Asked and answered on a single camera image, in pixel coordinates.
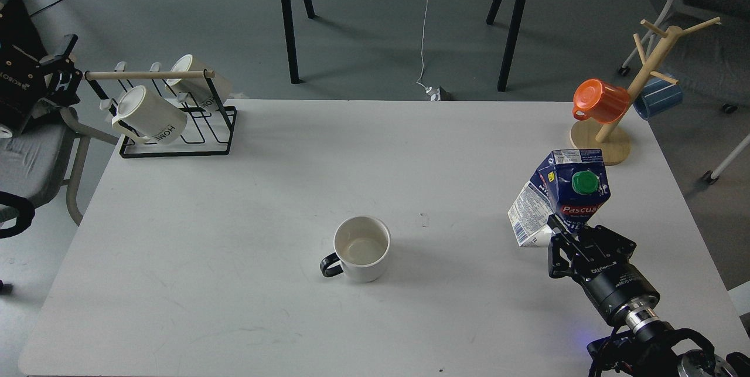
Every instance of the concrete floor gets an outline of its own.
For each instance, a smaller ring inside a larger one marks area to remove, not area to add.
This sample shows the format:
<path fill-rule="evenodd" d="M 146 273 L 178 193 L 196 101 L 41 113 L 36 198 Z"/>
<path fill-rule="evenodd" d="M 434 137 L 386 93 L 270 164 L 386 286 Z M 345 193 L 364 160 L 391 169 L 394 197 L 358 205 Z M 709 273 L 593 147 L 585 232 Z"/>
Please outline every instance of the concrete floor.
<path fill-rule="evenodd" d="M 33 12 L 55 0 L 24 1 Z M 305 81 L 298 85 L 289 83 L 279 0 L 66 0 L 34 21 L 49 49 L 65 34 L 79 36 L 74 54 L 81 70 L 111 70 L 119 61 L 128 62 L 128 70 L 148 70 L 152 62 L 171 67 L 193 53 L 252 99 L 422 100 L 424 89 L 415 81 L 424 1 L 313 0 L 319 18 L 310 20 L 302 0 L 292 0 Z M 503 3 L 492 26 L 484 22 L 490 2 L 429 0 L 425 85 L 443 86 L 458 100 L 492 101 L 570 101 L 590 77 L 627 86 L 629 80 L 616 68 L 632 50 L 631 35 L 643 32 L 638 22 L 656 19 L 661 9 L 658 0 L 527 0 L 508 91 L 498 93 L 512 0 Z M 114 96 L 117 88 L 105 90 Z M 112 133 L 91 88 L 83 84 L 79 96 L 82 123 Z M 732 289 L 750 280 L 750 182 L 742 173 L 750 150 L 715 185 L 699 178 L 750 132 L 750 109 L 727 116 L 720 106 L 705 94 L 686 94 L 681 106 L 657 116 L 651 126 L 724 284 Z M 82 210 L 112 149 L 91 144 L 79 194 Z M 61 193 L 37 210 L 29 230 L 0 241 L 0 278 L 14 286 L 12 297 L 0 299 L 0 375 L 19 375 L 19 351 L 75 229 Z M 644 229 L 627 237 L 659 235 Z"/>

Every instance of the wooden mug tree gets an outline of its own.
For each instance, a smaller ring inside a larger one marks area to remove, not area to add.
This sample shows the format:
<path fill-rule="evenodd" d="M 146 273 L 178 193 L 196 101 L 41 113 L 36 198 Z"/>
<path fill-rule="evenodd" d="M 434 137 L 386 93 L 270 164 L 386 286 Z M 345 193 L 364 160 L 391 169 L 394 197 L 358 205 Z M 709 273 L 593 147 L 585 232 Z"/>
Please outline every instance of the wooden mug tree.
<path fill-rule="evenodd" d="M 643 66 L 628 87 L 630 105 L 633 104 L 640 92 L 643 91 L 643 87 L 646 86 L 646 82 L 648 82 L 651 77 L 661 78 L 669 83 L 677 84 L 677 80 L 667 77 L 663 73 L 657 72 L 657 69 L 662 66 L 662 62 L 664 62 L 667 54 L 669 54 L 669 51 L 672 50 L 680 37 L 704 29 L 705 27 L 716 24 L 719 21 L 720 18 L 715 17 L 684 30 L 675 25 L 668 27 L 667 30 L 661 30 L 656 27 L 656 25 L 651 24 L 651 22 L 648 22 L 645 19 L 640 21 L 641 25 L 652 30 L 654 34 L 661 36 L 662 39 L 656 44 L 653 52 L 646 57 L 646 53 L 643 50 L 643 45 L 640 43 L 638 34 L 633 35 L 635 46 L 640 56 L 640 62 Z M 570 131 L 570 140 L 573 147 L 577 149 L 601 149 L 605 164 L 612 165 L 622 163 L 622 161 L 624 161 L 630 154 L 630 136 L 628 136 L 626 131 L 617 128 L 620 120 L 622 120 L 622 116 L 613 123 L 606 125 L 601 125 L 595 121 L 594 118 L 589 118 L 585 121 L 578 121 L 573 125 L 573 128 Z"/>

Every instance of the orange cup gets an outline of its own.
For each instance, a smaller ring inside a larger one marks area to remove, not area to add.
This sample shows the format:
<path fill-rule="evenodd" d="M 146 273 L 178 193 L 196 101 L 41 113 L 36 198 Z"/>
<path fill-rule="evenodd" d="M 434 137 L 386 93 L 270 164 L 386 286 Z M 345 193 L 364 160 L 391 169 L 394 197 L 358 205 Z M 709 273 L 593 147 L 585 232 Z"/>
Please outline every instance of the orange cup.
<path fill-rule="evenodd" d="M 613 123 L 630 107 L 630 95 L 597 78 L 585 80 L 573 95 L 573 117 L 577 120 L 594 118 L 598 123 Z"/>

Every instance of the chair wheel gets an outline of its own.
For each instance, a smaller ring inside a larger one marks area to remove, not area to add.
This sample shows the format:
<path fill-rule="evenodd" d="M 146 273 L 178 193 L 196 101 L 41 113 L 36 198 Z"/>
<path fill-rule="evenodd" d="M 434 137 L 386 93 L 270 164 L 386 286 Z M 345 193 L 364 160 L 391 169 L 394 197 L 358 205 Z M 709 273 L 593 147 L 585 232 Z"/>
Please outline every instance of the chair wheel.
<path fill-rule="evenodd" d="M 729 115 L 737 111 L 737 106 L 734 104 L 724 104 L 724 106 L 721 106 L 721 111 Z"/>
<path fill-rule="evenodd" d="M 709 185 L 712 185 L 713 182 L 718 181 L 718 179 L 721 177 L 721 176 L 718 176 L 718 177 L 712 178 L 711 177 L 712 173 L 713 173 L 713 171 L 705 172 L 704 176 L 702 176 L 701 179 L 704 180 L 704 181 L 706 181 L 706 182 L 708 182 Z"/>

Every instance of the white table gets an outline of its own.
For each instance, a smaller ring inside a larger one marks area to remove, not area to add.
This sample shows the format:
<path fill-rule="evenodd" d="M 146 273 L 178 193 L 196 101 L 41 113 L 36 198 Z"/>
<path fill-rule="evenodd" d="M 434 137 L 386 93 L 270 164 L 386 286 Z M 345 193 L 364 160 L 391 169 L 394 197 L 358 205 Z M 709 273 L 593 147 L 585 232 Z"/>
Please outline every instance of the white table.
<path fill-rule="evenodd" d="M 19 366 L 29 375 L 586 375 L 608 335 L 506 212 L 567 148 L 569 103 L 234 101 L 227 157 L 112 156 Z M 648 124 L 594 216 L 656 312 L 750 353 Z M 348 217 L 390 227 L 374 283 L 324 278 Z"/>

